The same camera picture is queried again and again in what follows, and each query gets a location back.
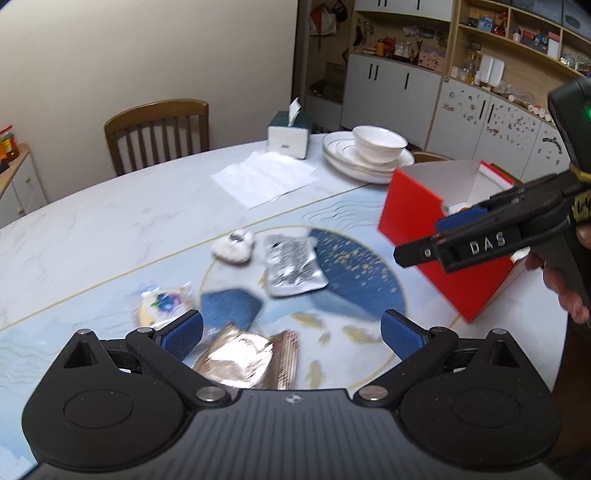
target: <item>red box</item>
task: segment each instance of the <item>red box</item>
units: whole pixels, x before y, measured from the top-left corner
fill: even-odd
[[[511,188],[512,181],[476,160],[418,163],[397,168],[378,229],[394,245],[435,234],[435,222]],[[418,268],[471,322],[523,271],[523,262],[501,257],[453,273],[437,261]]]

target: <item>gold foil package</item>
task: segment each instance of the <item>gold foil package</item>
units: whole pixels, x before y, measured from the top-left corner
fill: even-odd
[[[285,330],[271,339],[228,323],[197,359],[193,369],[228,390],[289,390],[296,379],[297,332]]]

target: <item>cabinet handle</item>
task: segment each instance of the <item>cabinet handle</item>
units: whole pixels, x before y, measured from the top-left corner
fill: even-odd
[[[488,122],[486,122],[487,124],[491,123],[492,111],[493,111],[494,109],[495,109],[495,106],[494,106],[494,105],[492,105],[492,106],[491,106],[491,112],[490,112],[490,114],[489,114],[489,116],[488,116]]]
[[[486,105],[486,100],[484,100],[482,102],[482,108],[480,109],[480,117],[478,117],[478,120],[482,120],[482,115],[484,114],[484,106]]]

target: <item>white wall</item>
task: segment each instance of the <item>white wall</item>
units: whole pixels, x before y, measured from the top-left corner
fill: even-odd
[[[115,176],[103,125],[132,106],[210,103],[211,148],[263,140],[287,109],[297,0],[12,0],[0,123],[51,201]]]

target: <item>stack of plates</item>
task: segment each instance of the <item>stack of plates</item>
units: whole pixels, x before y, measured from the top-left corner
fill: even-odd
[[[413,154],[404,149],[400,156],[391,163],[375,165],[366,161],[355,146],[352,132],[334,132],[322,140],[322,150],[326,161],[343,175],[367,183],[388,184],[396,167],[412,165]]]

